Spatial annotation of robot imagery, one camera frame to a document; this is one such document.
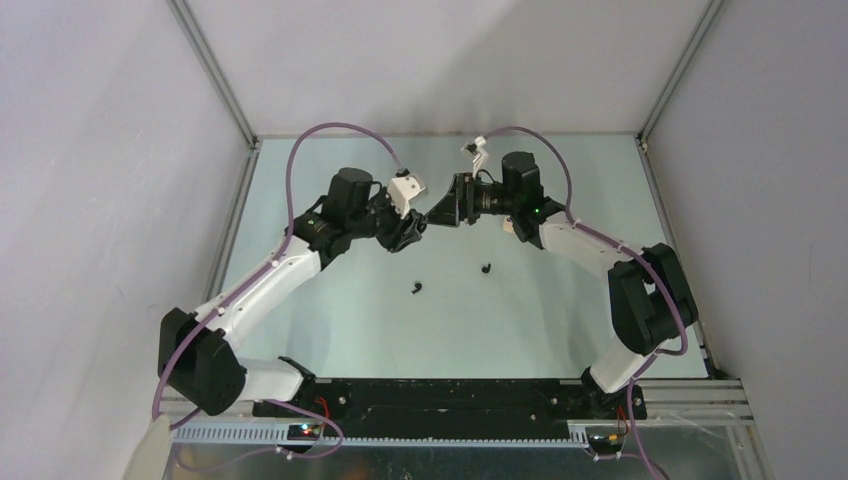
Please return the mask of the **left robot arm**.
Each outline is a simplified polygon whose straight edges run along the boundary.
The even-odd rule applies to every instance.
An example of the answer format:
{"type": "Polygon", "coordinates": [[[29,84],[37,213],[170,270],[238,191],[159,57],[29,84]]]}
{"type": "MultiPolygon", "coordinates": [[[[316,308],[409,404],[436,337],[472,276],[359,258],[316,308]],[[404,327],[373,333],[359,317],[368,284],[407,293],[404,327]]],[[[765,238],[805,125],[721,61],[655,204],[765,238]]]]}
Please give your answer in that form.
{"type": "Polygon", "coordinates": [[[364,170],[340,169],[327,193],[293,220],[280,246],[242,280],[190,312],[173,308],[164,315],[154,404],[171,387],[209,416],[237,402],[267,399],[292,416],[311,412],[316,390],[304,382],[304,372],[288,360],[242,357],[242,344],[354,241],[374,239],[390,253],[420,241],[426,223],[412,204],[426,192],[425,183],[407,170],[382,185],[364,170]]]}

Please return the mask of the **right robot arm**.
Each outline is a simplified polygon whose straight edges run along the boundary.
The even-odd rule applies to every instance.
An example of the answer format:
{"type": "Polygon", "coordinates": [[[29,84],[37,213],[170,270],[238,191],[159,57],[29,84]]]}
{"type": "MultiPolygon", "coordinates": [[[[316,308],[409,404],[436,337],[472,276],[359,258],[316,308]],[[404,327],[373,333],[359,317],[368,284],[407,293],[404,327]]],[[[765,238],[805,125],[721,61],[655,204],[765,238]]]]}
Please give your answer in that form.
{"type": "Polygon", "coordinates": [[[620,407],[620,391],[656,357],[688,350],[686,331],[698,322],[699,310],[677,253],[665,243],[632,246],[574,217],[545,194],[529,152],[506,154],[501,173],[501,180],[493,182],[472,172],[455,174],[427,221],[458,227],[482,215],[507,217],[520,242],[562,255],[605,281],[613,336],[582,374],[581,402],[591,416],[606,418],[620,407]]]}

